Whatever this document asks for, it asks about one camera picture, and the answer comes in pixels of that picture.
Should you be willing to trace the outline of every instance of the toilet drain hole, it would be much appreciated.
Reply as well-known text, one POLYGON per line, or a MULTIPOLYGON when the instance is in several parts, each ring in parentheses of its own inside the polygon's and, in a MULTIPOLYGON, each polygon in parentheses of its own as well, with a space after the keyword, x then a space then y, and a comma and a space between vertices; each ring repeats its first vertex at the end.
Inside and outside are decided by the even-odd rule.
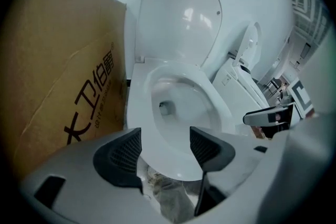
POLYGON ((164 101, 159 104, 160 113, 162 116, 171 115, 175 112, 175 105, 171 101, 164 101))

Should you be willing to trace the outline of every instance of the toilet bowl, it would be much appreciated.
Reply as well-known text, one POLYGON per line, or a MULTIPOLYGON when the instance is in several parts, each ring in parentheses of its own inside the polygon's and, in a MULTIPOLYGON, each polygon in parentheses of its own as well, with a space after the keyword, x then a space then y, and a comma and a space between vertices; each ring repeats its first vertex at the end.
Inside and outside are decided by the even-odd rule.
POLYGON ((219 0, 142 0, 128 108, 142 158, 177 180, 202 179, 190 127, 235 133, 231 113, 200 66, 222 22, 219 0))

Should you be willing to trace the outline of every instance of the white toilet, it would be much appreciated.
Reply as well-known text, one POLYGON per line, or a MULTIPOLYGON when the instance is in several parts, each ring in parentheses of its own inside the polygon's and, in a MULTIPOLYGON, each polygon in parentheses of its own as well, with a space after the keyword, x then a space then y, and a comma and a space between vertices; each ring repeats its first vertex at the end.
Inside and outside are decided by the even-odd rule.
POLYGON ((235 57, 230 57, 219 69, 213 86, 229 107, 235 125, 243 125, 246 113, 268 108, 262 91, 251 77, 250 69, 259 61, 261 29, 251 22, 235 57))
POLYGON ((222 22, 219 0, 141 0, 127 109, 142 158, 178 180, 202 179, 190 126, 235 133, 231 113, 200 66, 222 22))

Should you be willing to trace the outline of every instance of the cardboard box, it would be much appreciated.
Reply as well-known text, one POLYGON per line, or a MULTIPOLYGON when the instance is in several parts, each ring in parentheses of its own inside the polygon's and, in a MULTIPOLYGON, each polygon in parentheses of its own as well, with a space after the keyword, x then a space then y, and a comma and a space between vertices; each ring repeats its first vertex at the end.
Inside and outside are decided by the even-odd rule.
POLYGON ((125 9, 13 0, 0 29, 0 131, 18 179, 67 144, 122 130, 125 9))

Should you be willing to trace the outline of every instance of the white plastic cover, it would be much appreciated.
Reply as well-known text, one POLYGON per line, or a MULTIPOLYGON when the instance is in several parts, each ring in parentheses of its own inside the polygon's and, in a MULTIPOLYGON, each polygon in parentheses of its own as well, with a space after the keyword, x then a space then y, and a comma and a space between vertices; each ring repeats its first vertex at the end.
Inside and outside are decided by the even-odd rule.
POLYGON ((254 65, 260 59, 260 36, 260 25, 257 22, 250 23, 241 41, 241 45, 239 47, 239 51, 237 53, 233 66, 237 66, 239 64, 239 60, 242 60, 244 66, 248 69, 252 69, 254 67, 254 65))
POLYGON ((135 57, 201 65, 222 23, 219 0, 141 0, 135 57))

